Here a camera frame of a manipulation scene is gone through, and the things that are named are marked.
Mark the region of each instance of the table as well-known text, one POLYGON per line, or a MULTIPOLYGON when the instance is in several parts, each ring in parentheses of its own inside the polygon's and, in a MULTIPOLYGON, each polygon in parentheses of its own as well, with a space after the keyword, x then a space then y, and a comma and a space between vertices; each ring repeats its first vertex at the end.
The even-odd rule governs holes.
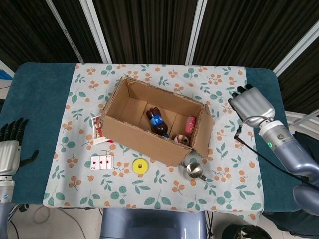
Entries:
MULTIPOLYGON (((41 204, 58 139, 65 103, 75 64, 26 63, 15 74, 0 115, 0 125, 25 117, 30 119, 23 140, 21 157, 28 158, 36 149, 39 158, 21 168, 14 176, 15 203, 41 204)), ((246 68, 247 82, 258 87, 276 109, 276 119, 287 125, 278 81, 267 69, 246 68)), ((257 150, 281 166, 255 130, 257 150)), ((292 188, 298 182, 277 172, 260 159, 265 195, 265 211, 295 211, 292 188)))

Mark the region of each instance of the stainless steel mug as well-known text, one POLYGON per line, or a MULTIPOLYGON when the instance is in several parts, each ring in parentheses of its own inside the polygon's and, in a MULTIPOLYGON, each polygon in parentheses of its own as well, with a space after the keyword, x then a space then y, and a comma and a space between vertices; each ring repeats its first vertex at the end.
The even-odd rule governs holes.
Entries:
POLYGON ((200 178, 201 180, 206 181, 207 177, 203 175, 203 168, 199 163, 192 162, 188 165, 185 165, 182 162, 181 165, 184 167, 184 177, 189 181, 193 178, 200 178))

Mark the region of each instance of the brown bottle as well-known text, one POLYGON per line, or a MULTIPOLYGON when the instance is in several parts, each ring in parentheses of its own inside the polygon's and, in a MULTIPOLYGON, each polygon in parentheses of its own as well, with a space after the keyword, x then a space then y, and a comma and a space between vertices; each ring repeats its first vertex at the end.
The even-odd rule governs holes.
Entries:
POLYGON ((159 135, 162 135, 168 138, 167 134, 167 124, 164 122, 160 110, 157 107, 150 108, 149 111, 146 111, 146 115, 151 121, 152 124, 152 131, 159 135))

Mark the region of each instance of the floral tablecloth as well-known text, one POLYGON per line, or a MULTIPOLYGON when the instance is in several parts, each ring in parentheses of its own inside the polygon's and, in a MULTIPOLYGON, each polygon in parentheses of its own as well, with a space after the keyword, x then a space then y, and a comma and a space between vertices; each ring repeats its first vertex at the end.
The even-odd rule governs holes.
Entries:
MULTIPOLYGON (((44 205, 209 210, 255 223, 264 208, 258 159, 233 139, 241 121, 227 102, 245 83, 244 67, 77 64, 44 205), (192 152, 186 158, 203 166, 206 182, 188 181, 180 167, 168 167, 116 142, 93 145, 91 117, 100 114, 124 75, 209 105, 215 120, 209 156, 192 152), (114 168, 90 170, 90 157, 105 154, 114 155, 114 168), (144 175, 132 171, 133 160, 140 157, 150 164, 144 175)), ((251 128, 243 128, 242 138, 255 145, 251 128)))

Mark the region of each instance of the playing card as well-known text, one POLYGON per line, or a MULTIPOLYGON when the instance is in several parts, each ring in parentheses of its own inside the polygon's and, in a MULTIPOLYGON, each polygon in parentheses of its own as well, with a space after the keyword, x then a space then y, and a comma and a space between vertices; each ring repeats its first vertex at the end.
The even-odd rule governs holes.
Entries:
POLYGON ((100 163, 99 163, 100 157, 99 156, 92 156, 91 157, 91 170, 99 170, 100 169, 100 163))
POLYGON ((113 168, 113 155, 107 155, 106 157, 106 168, 112 169, 113 168))
POLYGON ((106 163, 107 163, 107 156, 106 155, 100 156, 100 169, 106 169, 106 163))

